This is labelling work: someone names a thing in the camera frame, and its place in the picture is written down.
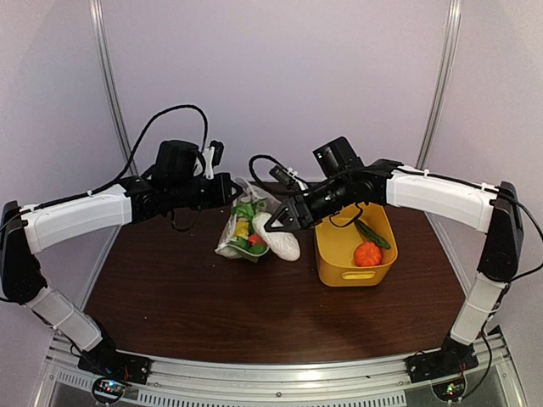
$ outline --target orange toy fruit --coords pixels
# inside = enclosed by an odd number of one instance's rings
[[[383,253],[374,242],[365,242],[355,250],[356,267],[372,267],[380,265],[383,261]]]

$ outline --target white backdrop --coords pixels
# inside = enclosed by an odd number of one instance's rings
[[[310,179],[311,151],[344,135],[365,162],[414,164],[437,78],[449,2],[416,0],[104,2],[120,104],[132,142],[157,111],[195,103],[222,168],[247,175],[270,153]],[[194,112],[161,118],[137,155],[161,140],[199,143]]]
[[[473,181],[506,180],[543,225],[543,3],[464,2],[462,28],[429,169]],[[441,221],[472,281],[484,236]],[[541,241],[524,219],[521,271],[540,264]],[[513,284],[501,323],[529,405],[543,405],[543,272]]]
[[[0,35],[0,204],[39,204],[115,176],[123,158],[88,1],[0,2]],[[43,275],[80,304],[111,232],[40,254]],[[30,405],[51,337],[28,309],[0,303],[0,406]]]

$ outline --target brown wooden table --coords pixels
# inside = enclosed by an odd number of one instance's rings
[[[185,234],[156,218],[127,226],[87,305],[119,348],[214,362],[364,359],[438,347],[463,293],[421,212],[387,208],[399,258],[376,287],[331,288],[316,271],[313,231],[294,263],[214,253],[228,209]],[[193,213],[179,211],[180,222]]]

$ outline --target black cable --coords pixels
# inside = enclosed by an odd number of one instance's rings
[[[486,327],[487,322],[488,321],[486,321],[483,324],[483,327],[481,328],[481,337],[483,338],[483,342],[484,342],[484,344],[486,345],[486,348],[489,351],[489,364],[486,366],[486,369],[485,369],[483,375],[481,376],[481,380],[479,380],[479,382],[475,386],[473,386],[473,388],[469,392],[462,395],[462,401],[467,399],[473,393],[475,393],[475,391],[477,391],[477,389],[481,386],[481,384],[483,384],[484,379],[489,375],[490,368],[492,367],[492,348],[490,347],[489,340],[486,338],[486,335],[484,335],[484,328]]]
[[[288,168],[285,167],[283,164],[281,164],[281,162],[279,162],[278,159],[275,159],[271,155],[268,155],[268,154],[256,154],[253,157],[251,157],[250,160],[249,160],[249,173],[255,179],[256,184],[259,187],[261,187],[264,191],[267,191],[268,193],[275,193],[276,195],[293,196],[291,194],[295,194],[295,192],[281,191],[281,190],[278,190],[278,189],[270,188],[256,175],[254,165],[255,165],[255,161],[258,160],[258,159],[265,159],[267,161],[271,161],[273,164],[278,165],[285,172],[288,172]],[[295,176],[294,178],[296,180],[298,180],[298,181],[304,182],[306,185],[309,185],[306,180],[304,180],[303,178],[301,178],[299,176]]]
[[[537,233],[540,235],[541,242],[543,243],[543,231],[541,230],[540,225],[537,223],[537,220],[535,220],[535,217],[531,214],[531,212],[528,210],[528,208],[526,208],[522,203],[520,203],[516,199],[512,199],[512,198],[509,198],[509,197],[506,197],[506,199],[509,200],[509,202],[517,205],[529,217],[529,219],[534,224],[534,227],[537,230]],[[543,262],[541,262],[541,264],[538,265],[537,267],[535,267],[535,268],[533,268],[531,270],[525,271],[524,273],[513,277],[513,279],[511,279],[511,282],[515,282],[519,278],[523,278],[523,277],[529,276],[530,274],[534,274],[536,271],[539,271],[541,269],[543,269]]]
[[[423,171],[411,171],[411,170],[406,170],[405,168],[401,168],[401,167],[397,167],[395,168],[396,171],[399,171],[399,172],[403,172],[404,174],[407,174],[407,175],[410,175],[410,176],[429,176],[431,178],[438,178],[440,180],[444,180],[444,181],[450,181],[450,182],[455,182],[457,184],[462,184],[466,187],[471,187],[471,188],[475,188],[475,189],[483,189],[484,191],[486,192],[494,192],[494,193],[498,193],[499,191],[495,188],[482,188],[480,185],[477,185],[473,182],[470,182],[470,181],[464,181],[464,180],[461,180],[459,178],[454,178],[452,176],[442,176],[440,174],[433,174],[431,172],[429,172],[428,174],[425,174]]]
[[[323,187],[326,187],[328,186],[329,184],[331,184],[333,181],[337,180],[338,178],[341,178],[342,176],[347,176],[347,175],[350,175],[350,174],[355,174],[357,172],[368,172],[368,170],[370,170],[369,167],[366,167],[366,168],[351,168],[351,169],[348,169],[348,170],[343,170],[343,171],[340,171],[336,174],[334,174],[333,176],[330,176],[328,177],[326,180],[324,181],[321,181],[321,182],[318,182],[317,184],[313,185],[312,187],[309,187],[303,191],[296,191],[296,192],[292,192],[292,191],[281,191],[281,190],[278,190],[278,189],[274,189],[274,188],[271,188],[269,186],[267,186],[257,175],[256,175],[256,172],[255,172],[255,168],[254,168],[254,163],[257,159],[267,159],[269,156],[266,156],[266,155],[263,155],[263,154],[257,154],[257,155],[254,155],[253,157],[250,158],[249,160],[249,173],[251,174],[251,176],[253,177],[253,179],[255,180],[256,182],[256,185],[258,185],[260,188],[262,188],[264,191],[268,192],[268,193],[271,193],[271,194],[275,194],[275,195],[282,195],[282,196],[285,196],[285,197],[298,197],[298,196],[302,196],[302,195],[305,195],[307,193],[311,193],[311,192],[314,192],[314,191],[317,191]]]
[[[468,187],[472,187],[472,188],[475,188],[475,189],[479,189],[479,190],[484,189],[486,192],[494,192],[494,193],[499,192],[499,190],[496,190],[495,188],[482,188],[481,186],[479,186],[477,184],[474,184],[472,182],[459,180],[457,178],[453,178],[453,177],[450,177],[450,176],[441,176],[439,174],[431,174],[431,173],[428,173],[428,174],[425,175],[424,172],[410,171],[410,170],[405,170],[403,168],[396,168],[396,170],[398,170],[399,172],[403,172],[404,174],[409,174],[409,175],[414,175],[414,176],[431,176],[433,178],[439,178],[441,180],[452,181],[452,182],[456,182],[456,183],[459,183],[459,184],[462,184],[462,185],[465,185],[465,186],[468,186]],[[535,229],[537,230],[537,233],[540,236],[541,242],[543,243],[543,230],[541,230],[541,227],[540,227],[539,223],[537,222],[535,217],[531,214],[531,212],[528,210],[528,208],[526,208],[526,206],[524,206],[522,203],[520,203],[517,199],[511,198],[506,194],[502,194],[502,198],[509,201],[511,204],[514,204],[517,207],[519,207],[529,217],[530,221],[532,222]],[[535,268],[533,268],[531,270],[525,271],[524,273],[513,277],[513,279],[511,279],[511,282],[515,282],[519,278],[530,276],[530,275],[534,274],[535,272],[537,272],[537,271],[539,271],[541,269],[543,269],[543,261],[537,267],[535,267]]]
[[[162,111],[160,111],[159,113],[155,114],[148,122],[147,122],[147,125],[145,125],[145,127],[143,128],[142,132],[140,133],[139,137],[137,138],[136,140],[136,143],[134,144],[134,147],[132,148],[131,152],[130,152],[130,156],[128,157],[128,160],[126,161],[126,165],[124,166],[124,168],[120,171],[120,173],[111,181],[103,184],[101,187],[98,187],[96,189],[93,189],[91,191],[91,194],[92,195],[95,195],[97,193],[100,193],[100,192],[103,192],[105,191],[106,189],[112,187],[114,184],[116,184],[124,175],[125,173],[128,171],[128,169],[130,168],[130,166],[132,165],[132,162],[134,161],[134,156],[136,155],[136,151],[137,149],[139,148],[139,145],[140,143],[142,142],[143,140],[143,137],[145,136],[145,133],[147,133],[147,130],[149,129],[149,127],[153,124],[153,122],[155,120],[157,120],[160,116],[164,115],[164,114],[168,114],[174,110],[179,110],[179,109],[192,109],[192,110],[196,110],[198,113],[200,113],[200,115],[202,116],[202,120],[204,121],[204,137],[202,139],[202,147],[201,147],[201,151],[203,152],[204,151],[204,148],[205,148],[205,144],[207,142],[207,133],[208,133],[208,129],[209,129],[209,125],[208,125],[208,120],[207,120],[207,116],[205,115],[204,111],[199,108],[198,106],[196,105],[193,105],[193,104],[178,104],[177,106],[172,106],[168,109],[164,109]],[[39,205],[37,205],[34,210],[38,210],[38,209],[44,209],[44,208],[48,208],[50,206],[54,206],[54,205],[58,205],[58,204],[64,204],[66,202],[69,202],[69,201],[73,201],[75,199],[80,199],[80,198],[85,198],[89,196],[89,193],[88,192],[83,192],[83,193],[78,193],[76,195],[71,195],[69,197],[65,197],[65,198],[60,198],[60,199],[54,199],[53,201],[48,201],[48,202],[45,202],[45,203],[40,203]]]

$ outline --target black mounting bracket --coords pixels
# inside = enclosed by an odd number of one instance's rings
[[[454,376],[462,371],[479,366],[473,345],[469,349],[471,352],[467,353],[461,360],[442,349],[432,352],[418,352],[408,357],[406,366],[411,383]]]
[[[123,354],[121,352],[115,352],[115,359],[118,361],[121,368],[117,372],[109,375],[108,378],[117,382],[147,384],[147,378],[149,376],[151,366],[150,358],[135,354]],[[91,365],[89,360],[85,359],[84,357],[80,357],[77,367],[82,371],[90,371],[95,375],[104,375],[103,372],[99,371],[95,365]]]

